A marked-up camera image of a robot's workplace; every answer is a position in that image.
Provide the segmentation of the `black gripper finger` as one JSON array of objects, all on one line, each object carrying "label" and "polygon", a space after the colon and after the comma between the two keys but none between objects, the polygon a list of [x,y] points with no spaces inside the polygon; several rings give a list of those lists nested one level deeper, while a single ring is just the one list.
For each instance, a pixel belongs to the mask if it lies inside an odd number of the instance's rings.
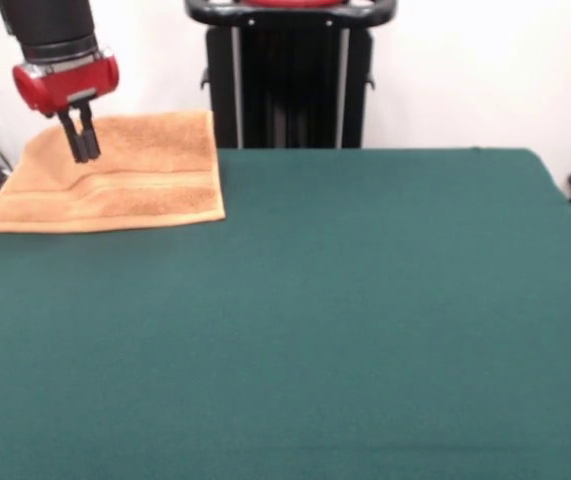
[{"label": "black gripper finger", "polygon": [[58,111],[57,117],[64,129],[74,161],[76,163],[87,163],[89,161],[89,157],[86,151],[84,139],[77,132],[69,111]]},{"label": "black gripper finger", "polygon": [[79,115],[82,125],[81,137],[87,158],[89,160],[96,160],[101,155],[101,150],[93,126],[91,107],[88,102],[79,105]]}]

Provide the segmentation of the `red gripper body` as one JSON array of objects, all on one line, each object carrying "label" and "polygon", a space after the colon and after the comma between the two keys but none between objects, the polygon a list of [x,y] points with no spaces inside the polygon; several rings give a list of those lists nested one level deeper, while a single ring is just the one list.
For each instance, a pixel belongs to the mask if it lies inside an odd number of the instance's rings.
[{"label": "red gripper body", "polygon": [[12,69],[14,84],[26,105],[51,117],[82,100],[113,92],[119,67],[109,49],[54,64],[23,63]]}]

